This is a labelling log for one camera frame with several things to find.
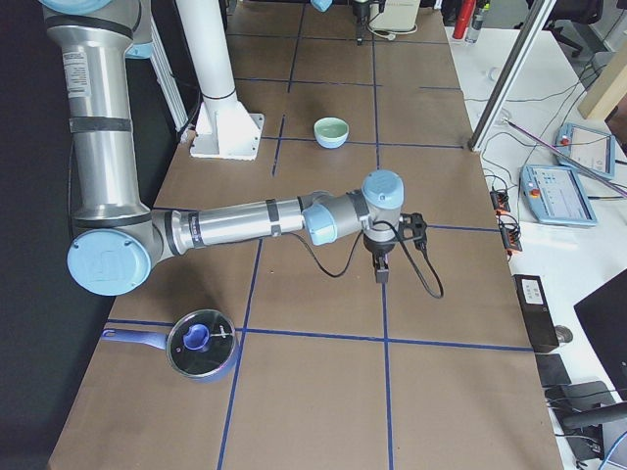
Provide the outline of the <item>green bowl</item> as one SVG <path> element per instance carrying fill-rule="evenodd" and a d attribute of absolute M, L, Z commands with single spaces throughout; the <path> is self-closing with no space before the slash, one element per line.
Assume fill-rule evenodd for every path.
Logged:
<path fill-rule="evenodd" d="M 315 141 L 325 149 L 337 149 L 348 139 L 350 126 L 338 117 L 322 117 L 313 125 Z"/>

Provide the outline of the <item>black box with label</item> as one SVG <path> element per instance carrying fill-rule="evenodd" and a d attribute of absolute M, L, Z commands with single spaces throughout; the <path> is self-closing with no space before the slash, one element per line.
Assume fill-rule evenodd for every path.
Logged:
<path fill-rule="evenodd" d="M 514 274 L 513 282 L 530 344 L 535 353 L 550 353 L 558 346 L 541 278 Z"/>

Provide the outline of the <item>near teach pendant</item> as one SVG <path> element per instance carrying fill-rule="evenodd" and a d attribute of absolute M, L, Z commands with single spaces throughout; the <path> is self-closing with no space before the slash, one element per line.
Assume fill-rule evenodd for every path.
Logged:
<path fill-rule="evenodd" d="M 539 222 L 585 227 L 598 224 L 573 168 L 527 164 L 520 170 L 520 182 L 528 207 Z"/>

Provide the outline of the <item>teach pendant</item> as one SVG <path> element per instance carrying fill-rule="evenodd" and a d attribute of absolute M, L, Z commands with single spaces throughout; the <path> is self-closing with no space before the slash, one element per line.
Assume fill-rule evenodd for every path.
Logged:
<path fill-rule="evenodd" d="M 585 227 L 598 224 L 573 168 L 527 164 L 520 170 L 520 182 L 528 207 L 539 222 Z"/>
<path fill-rule="evenodd" d="M 574 161 L 605 179 L 614 177 L 616 139 L 612 134 L 567 122 L 558 130 L 555 146 L 563 153 L 557 157 L 561 165 Z"/>

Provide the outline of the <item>blue saucepan with glass lid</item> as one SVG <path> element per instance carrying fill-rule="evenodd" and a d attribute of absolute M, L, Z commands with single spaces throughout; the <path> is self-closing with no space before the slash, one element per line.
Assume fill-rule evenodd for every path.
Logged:
<path fill-rule="evenodd" d="M 174 371 L 201 383 L 225 377 L 236 365 L 240 353 L 234 324 L 215 309 L 188 313 L 167 334 L 106 328 L 101 338 L 163 350 Z"/>

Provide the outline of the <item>black monitor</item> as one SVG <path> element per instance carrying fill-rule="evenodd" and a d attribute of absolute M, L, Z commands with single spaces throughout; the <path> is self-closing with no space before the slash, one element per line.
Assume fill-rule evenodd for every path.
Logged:
<path fill-rule="evenodd" d="M 607 376 L 626 399 L 626 274 L 607 281 L 574 309 Z"/>

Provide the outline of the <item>pale green toaster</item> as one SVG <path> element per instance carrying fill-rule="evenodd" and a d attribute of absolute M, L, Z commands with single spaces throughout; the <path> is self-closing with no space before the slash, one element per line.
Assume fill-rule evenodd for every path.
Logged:
<path fill-rule="evenodd" d="M 418 7 L 416 0 L 372 1 L 368 26 L 381 31 L 413 32 Z"/>

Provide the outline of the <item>far teach pendant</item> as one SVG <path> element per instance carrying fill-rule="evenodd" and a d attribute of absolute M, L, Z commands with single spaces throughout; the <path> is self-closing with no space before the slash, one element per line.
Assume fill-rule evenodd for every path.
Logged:
<path fill-rule="evenodd" d="M 555 146 L 563 153 L 557 157 L 561 165 L 574 161 L 605 179 L 614 177 L 616 139 L 612 134 L 567 122 L 558 130 Z"/>

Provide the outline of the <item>red bottle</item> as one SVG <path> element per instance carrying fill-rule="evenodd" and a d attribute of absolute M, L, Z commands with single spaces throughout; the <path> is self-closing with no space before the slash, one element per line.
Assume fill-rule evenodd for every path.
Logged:
<path fill-rule="evenodd" d="M 458 13 L 456 16 L 456 22 L 454 31 L 452 34 L 452 38 L 455 40 L 461 40 L 464 38 L 466 29 L 468 28 L 469 22 L 471 20 L 474 7 L 475 0 L 462 0 L 459 2 Z"/>

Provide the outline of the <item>aluminium frame post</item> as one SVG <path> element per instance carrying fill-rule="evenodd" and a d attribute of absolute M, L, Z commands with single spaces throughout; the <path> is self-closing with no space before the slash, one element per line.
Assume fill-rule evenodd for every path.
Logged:
<path fill-rule="evenodd" d="M 537 35 L 548 20 L 555 3 L 555 0 L 536 0 L 533 2 L 529 14 L 507 56 L 484 111 L 467 143 L 471 151 L 479 152 L 484 146 L 487 134 L 496 122 L 510 89 L 531 52 Z"/>

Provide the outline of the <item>white pedestal column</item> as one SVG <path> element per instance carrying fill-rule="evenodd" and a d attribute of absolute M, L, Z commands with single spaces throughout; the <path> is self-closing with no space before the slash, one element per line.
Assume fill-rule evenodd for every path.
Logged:
<path fill-rule="evenodd" d="M 249 113 L 238 99 L 219 3 L 181 0 L 176 7 L 202 95 L 190 154 L 254 160 L 265 117 Z"/>

